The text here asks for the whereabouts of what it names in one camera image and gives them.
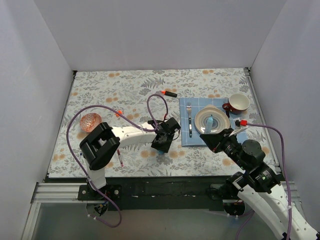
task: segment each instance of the fork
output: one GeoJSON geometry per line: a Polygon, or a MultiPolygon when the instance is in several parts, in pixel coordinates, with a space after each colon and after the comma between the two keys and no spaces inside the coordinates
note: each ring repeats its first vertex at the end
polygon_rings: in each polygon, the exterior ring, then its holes
{"type": "Polygon", "coordinates": [[[186,103],[186,111],[188,113],[189,118],[189,137],[192,138],[192,125],[191,125],[191,102],[186,103]]]}

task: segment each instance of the red marker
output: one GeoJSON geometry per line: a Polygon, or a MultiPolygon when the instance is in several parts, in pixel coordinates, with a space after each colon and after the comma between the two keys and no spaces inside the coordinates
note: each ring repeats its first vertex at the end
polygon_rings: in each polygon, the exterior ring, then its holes
{"type": "Polygon", "coordinates": [[[170,92],[170,91],[161,91],[161,92],[162,92],[162,94],[173,97],[173,98],[176,98],[178,96],[178,94],[170,92]]]}
{"type": "Polygon", "coordinates": [[[124,163],[122,162],[122,157],[120,155],[119,149],[117,149],[116,152],[118,153],[118,157],[119,157],[119,161],[120,161],[121,167],[124,167],[124,163]]]}

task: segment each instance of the black marker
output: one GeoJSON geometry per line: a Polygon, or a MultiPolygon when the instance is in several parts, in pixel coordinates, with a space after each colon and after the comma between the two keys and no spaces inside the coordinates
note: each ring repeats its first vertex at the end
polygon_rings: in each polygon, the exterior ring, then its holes
{"type": "Polygon", "coordinates": [[[169,97],[173,97],[176,98],[178,96],[178,94],[170,92],[170,91],[161,91],[164,95],[167,95],[169,97]]]}

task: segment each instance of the orange flower pattern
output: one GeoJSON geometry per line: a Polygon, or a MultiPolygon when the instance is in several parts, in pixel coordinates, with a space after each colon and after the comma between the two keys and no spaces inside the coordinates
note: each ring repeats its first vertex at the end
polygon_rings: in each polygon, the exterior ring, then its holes
{"type": "MultiPolygon", "coordinates": [[[[169,107],[168,117],[174,117],[178,122],[179,97],[227,98],[234,93],[245,94],[251,100],[252,104],[243,118],[252,123],[261,122],[252,100],[250,85],[241,68],[77,72],[52,155],[49,177],[84,177],[66,143],[68,123],[78,110],[102,104],[121,111],[124,116],[141,124],[151,119],[146,106],[148,96],[164,90],[178,94],[178,98],[165,96],[169,107]]],[[[161,100],[153,98],[150,108],[156,119],[163,119],[165,108],[161,100]]],[[[75,119],[70,130],[70,144],[78,158],[81,152],[79,143],[87,136],[80,129],[79,122],[88,113],[99,114],[102,121],[110,126],[129,126],[109,110],[92,108],[84,111],[75,119]]],[[[247,136],[260,142],[266,153],[265,162],[274,163],[274,156],[270,151],[272,148],[264,130],[251,127],[247,130],[247,136]]],[[[222,152],[213,154],[208,148],[181,147],[181,136],[171,144],[168,153],[161,154],[151,148],[151,144],[143,143],[123,147],[120,152],[124,167],[121,167],[118,155],[115,154],[105,167],[106,176],[210,176],[232,175],[241,171],[222,152]]]]}

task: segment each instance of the black mounting bracket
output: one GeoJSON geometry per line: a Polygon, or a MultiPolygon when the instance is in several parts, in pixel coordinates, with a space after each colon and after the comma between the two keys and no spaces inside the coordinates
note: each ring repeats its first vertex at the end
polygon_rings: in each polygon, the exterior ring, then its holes
{"type": "MultiPolygon", "coordinates": [[[[102,193],[106,194],[108,198],[113,201],[120,200],[122,196],[121,185],[106,185],[99,189],[102,193]]],[[[79,187],[78,197],[79,201],[105,201],[105,199],[93,190],[88,184],[79,187]]]]}

